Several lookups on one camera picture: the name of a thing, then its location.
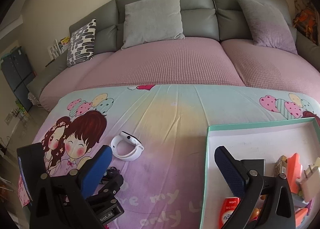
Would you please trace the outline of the red Lion tube bottle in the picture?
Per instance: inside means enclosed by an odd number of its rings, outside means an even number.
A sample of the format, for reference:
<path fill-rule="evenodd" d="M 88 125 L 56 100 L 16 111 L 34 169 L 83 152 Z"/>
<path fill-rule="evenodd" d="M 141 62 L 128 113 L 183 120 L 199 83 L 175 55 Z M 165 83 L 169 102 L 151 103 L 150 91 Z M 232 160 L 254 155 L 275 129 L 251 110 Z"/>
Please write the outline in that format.
<path fill-rule="evenodd" d="M 228 197 L 224 199 L 218 219 L 219 228 L 222 228 L 227 222 L 240 201 L 241 199 L 239 197 Z"/>

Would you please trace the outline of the pink helmet puppy toy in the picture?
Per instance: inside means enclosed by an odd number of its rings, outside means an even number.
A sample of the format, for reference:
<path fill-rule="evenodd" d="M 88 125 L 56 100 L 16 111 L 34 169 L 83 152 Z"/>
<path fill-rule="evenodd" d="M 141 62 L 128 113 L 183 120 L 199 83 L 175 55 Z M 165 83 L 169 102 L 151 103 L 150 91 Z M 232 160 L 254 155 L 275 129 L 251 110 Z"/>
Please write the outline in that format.
<path fill-rule="evenodd" d="M 266 199 L 266 195 L 259 196 L 258 202 L 257 202 L 255 208 L 253 208 L 253 211 L 251 213 L 249 222 L 255 221 L 259 218 L 260 212 L 264 206 L 265 199 Z"/>

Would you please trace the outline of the orange plastic toy piece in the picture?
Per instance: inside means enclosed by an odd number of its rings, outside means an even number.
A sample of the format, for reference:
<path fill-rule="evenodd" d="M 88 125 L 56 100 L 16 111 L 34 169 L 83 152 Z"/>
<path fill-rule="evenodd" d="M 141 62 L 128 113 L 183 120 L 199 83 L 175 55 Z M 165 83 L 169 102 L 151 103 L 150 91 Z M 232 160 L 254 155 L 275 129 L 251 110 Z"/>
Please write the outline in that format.
<path fill-rule="evenodd" d="M 293 156 L 287 159 L 287 181 L 289 183 L 290 191 L 294 194 L 298 194 L 299 186 L 296 183 L 302 175 L 302 164 L 300 163 L 300 155 L 295 153 Z"/>

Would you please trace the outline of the teal rimmed white box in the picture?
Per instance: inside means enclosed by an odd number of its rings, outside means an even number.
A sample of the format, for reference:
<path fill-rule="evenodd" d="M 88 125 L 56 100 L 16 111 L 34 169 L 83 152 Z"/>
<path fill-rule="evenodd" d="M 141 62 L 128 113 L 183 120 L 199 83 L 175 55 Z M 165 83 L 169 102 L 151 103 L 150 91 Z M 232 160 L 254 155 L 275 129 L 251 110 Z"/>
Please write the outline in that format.
<path fill-rule="evenodd" d="M 319 126 L 315 118 L 212 125 L 207 132 L 204 195 L 200 228 L 218 228 L 223 200 L 232 196 L 214 152 L 225 146 L 236 160 L 264 159 L 265 175 L 273 175 L 280 156 L 298 153 L 303 169 L 319 157 Z"/>

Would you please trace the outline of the white smart watch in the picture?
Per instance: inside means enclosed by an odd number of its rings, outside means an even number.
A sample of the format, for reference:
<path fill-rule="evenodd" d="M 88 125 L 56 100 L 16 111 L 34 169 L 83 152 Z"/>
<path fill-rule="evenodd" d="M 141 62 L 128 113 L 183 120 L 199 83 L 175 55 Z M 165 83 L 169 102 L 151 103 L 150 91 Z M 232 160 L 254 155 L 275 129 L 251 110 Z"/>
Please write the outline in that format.
<path fill-rule="evenodd" d="M 137 160 L 144 151 L 142 143 L 125 131 L 121 131 L 111 140 L 110 147 L 113 156 L 125 162 Z"/>

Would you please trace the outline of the white power adapter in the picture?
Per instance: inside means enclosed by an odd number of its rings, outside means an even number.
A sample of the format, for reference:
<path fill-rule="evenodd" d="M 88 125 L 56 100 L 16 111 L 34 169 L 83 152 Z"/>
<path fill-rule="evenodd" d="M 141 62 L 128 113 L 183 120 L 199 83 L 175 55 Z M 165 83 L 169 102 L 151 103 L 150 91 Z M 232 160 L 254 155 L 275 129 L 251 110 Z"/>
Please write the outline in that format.
<path fill-rule="evenodd" d="M 304 178 L 299 183 L 299 194 L 304 202 L 310 202 L 319 193 L 319 157 L 306 170 L 303 170 L 303 173 Z"/>

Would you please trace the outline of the cartoon couple printed bedsheet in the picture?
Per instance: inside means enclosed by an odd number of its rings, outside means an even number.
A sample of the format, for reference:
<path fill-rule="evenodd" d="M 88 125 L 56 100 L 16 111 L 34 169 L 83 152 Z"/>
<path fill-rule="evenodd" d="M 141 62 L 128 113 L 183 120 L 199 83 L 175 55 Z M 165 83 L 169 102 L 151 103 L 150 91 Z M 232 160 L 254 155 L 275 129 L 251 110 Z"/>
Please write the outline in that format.
<path fill-rule="evenodd" d="M 319 116 L 319 100 L 298 92 L 218 85 L 146 85 L 71 92 L 59 100 L 34 142 L 57 163 L 50 175 L 80 168 L 125 131 L 141 156 L 112 165 L 124 177 L 124 214 L 110 228 L 198 228 L 211 125 Z"/>

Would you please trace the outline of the dark blue refrigerator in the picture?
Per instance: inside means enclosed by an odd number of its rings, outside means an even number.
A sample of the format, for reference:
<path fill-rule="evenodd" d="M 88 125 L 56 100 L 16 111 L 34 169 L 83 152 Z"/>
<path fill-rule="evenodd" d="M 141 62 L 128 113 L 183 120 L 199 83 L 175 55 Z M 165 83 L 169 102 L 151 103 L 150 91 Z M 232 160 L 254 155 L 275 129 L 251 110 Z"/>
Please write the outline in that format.
<path fill-rule="evenodd" d="M 16 99 L 28 112 L 33 104 L 28 99 L 27 85 L 35 78 L 35 74 L 22 47 L 16 47 L 2 56 L 1 70 Z"/>

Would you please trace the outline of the white magazine rack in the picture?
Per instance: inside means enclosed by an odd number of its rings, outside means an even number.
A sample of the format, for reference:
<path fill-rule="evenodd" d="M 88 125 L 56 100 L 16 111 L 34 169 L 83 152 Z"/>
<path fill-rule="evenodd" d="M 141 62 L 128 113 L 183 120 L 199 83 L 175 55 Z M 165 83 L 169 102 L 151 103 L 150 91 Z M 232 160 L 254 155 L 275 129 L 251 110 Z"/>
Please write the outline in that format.
<path fill-rule="evenodd" d="M 48 46 L 48 54 L 51 60 L 56 59 L 58 56 L 62 55 L 64 52 L 68 51 L 70 45 L 70 37 L 66 36 L 61 40 L 55 39 L 51 46 Z"/>

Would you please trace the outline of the black white patterned pillow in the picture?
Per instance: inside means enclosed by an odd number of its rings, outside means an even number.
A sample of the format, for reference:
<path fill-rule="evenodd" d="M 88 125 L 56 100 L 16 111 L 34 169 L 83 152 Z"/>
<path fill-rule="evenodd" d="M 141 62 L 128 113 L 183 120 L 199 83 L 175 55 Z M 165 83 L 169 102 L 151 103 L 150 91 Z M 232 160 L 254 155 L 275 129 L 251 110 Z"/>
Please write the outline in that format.
<path fill-rule="evenodd" d="M 96 25 L 96 19 L 94 18 L 72 33 L 67 53 L 67 67 L 93 58 Z"/>

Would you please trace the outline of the grey sofa with pink cover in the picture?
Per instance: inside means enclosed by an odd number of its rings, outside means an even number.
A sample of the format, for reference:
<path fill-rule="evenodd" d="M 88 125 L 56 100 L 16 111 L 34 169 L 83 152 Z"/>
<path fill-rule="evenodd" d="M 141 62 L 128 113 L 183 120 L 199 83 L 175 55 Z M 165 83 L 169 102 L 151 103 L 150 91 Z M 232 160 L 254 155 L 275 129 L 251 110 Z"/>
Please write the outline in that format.
<path fill-rule="evenodd" d="M 254 0 L 278 9 L 290 23 L 285 0 Z M 28 84 L 27 98 L 51 110 L 66 94 L 88 88 L 159 84 L 212 84 L 303 93 L 319 99 L 319 48 L 295 28 L 297 53 L 256 46 L 237 0 L 180 0 L 185 38 L 123 49 L 125 6 L 146 0 L 111 0 L 69 27 L 96 19 L 93 59 L 67 67 L 62 54 Z"/>

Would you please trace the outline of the grey purple plush pillow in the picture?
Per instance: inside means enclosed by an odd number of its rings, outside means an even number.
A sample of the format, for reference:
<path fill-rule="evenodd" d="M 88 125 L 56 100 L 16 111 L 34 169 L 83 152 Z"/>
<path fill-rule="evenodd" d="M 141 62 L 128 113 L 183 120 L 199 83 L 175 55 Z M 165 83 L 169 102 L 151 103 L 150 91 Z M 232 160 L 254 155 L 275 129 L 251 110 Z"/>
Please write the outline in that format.
<path fill-rule="evenodd" d="M 279 9 L 254 0 L 237 0 L 251 32 L 253 43 L 296 54 L 295 40 Z"/>

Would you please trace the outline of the orange patterned bag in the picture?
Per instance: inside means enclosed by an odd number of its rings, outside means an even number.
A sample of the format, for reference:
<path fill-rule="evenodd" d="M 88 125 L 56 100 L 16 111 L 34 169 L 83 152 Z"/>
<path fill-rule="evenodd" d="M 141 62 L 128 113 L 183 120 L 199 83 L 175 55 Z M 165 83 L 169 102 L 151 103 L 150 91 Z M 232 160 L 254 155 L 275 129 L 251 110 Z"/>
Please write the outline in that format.
<path fill-rule="evenodd" d="M 306 7 L 298 13 L 293 19 L 293 26 L 306 38 L 318 45 L 316 13 L 312 8 Z"/>

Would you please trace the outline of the light grey square pillow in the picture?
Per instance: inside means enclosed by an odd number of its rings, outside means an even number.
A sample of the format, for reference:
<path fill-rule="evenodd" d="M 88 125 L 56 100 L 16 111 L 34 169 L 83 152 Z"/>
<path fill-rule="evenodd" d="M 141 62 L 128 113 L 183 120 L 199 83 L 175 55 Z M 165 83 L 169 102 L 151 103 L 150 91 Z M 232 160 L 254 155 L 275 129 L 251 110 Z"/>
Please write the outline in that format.
<path fill-rule="evenodd" d="M 125 5 L 122 49 L 184 38 L 180 0 L 141 0 Z"/>

